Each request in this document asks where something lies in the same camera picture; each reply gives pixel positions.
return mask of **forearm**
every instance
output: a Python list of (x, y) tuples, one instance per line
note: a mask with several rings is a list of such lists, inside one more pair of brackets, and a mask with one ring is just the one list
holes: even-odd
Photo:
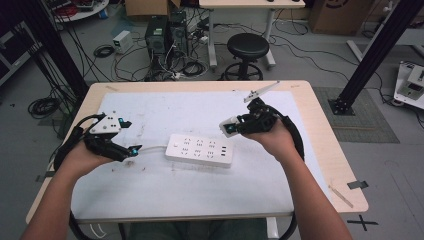
[(287, 176), (302, 239), (352, 239), (300, 156), (291, 153), (276, 159)]
[(75, 183), (65, 172), (56, 173), (21, 239), (66, 239)]

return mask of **black pole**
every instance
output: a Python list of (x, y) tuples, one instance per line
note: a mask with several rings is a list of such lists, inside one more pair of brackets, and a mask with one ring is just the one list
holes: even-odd
[(31, 30), (34, 37), (43, 45), (53, 62), (62, 73), (69, 87), (77, 97), (77, 106), (81, 105), (88, 86), (79, 72), (72, 57), (62, 42), (59, 34), (50, 21), (47, 10), (40, 0), (5, 1), (2, 6), (5, 11), (19, 14)]
[(336, 100), (329, 100), (334, 114), (346, 114), (384, 58), (415, 18), (424, 0), (402, 0), (381, 29), (348, 84)]

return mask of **chair leg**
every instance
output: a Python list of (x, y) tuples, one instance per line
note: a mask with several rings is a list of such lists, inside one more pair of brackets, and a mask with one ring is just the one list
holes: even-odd
[[(231, 72), (230, 70), (236, 66), (238, 66), (237, 72)], [(255, 69), (256, 71), (249, 73), (249, 67)], [(234, 78), (237, 77), (237, 80), (251, 80), (252, 77), (257, 76), (257, 78), (253, 78), (253, 80), (263, 80), (262, 71), (257, 66), (250, 64), (249, 61), (245, 60), (243, 60), (241, 63), (231, 64), (225, 69), (225, 80), (233, 80), (230, 79), (230, 76)]]

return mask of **hand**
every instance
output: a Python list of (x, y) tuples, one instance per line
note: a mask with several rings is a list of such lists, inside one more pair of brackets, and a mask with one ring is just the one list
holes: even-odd
[(96, 155), (89, 151), (84, 141), (80, 141), (63, 160), (59, 172), (78, 180), (98, 166), (112, 162), (111, 159)]
[(246, 134), (243, 136), (262, 144), (265, 150), (279, 161), (282, 160), (280, 158), (287, 158), (293, 151), (296, 152), (293, 138), (280, 119), (275, 122), (269, 132)]

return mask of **power outlet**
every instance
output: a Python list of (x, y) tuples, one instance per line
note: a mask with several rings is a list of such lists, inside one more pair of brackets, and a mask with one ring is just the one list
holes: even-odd
[(233, 149), (234, 144), (226, 139), (172, 134), (165, 155), (173, 161), (229, 168)]

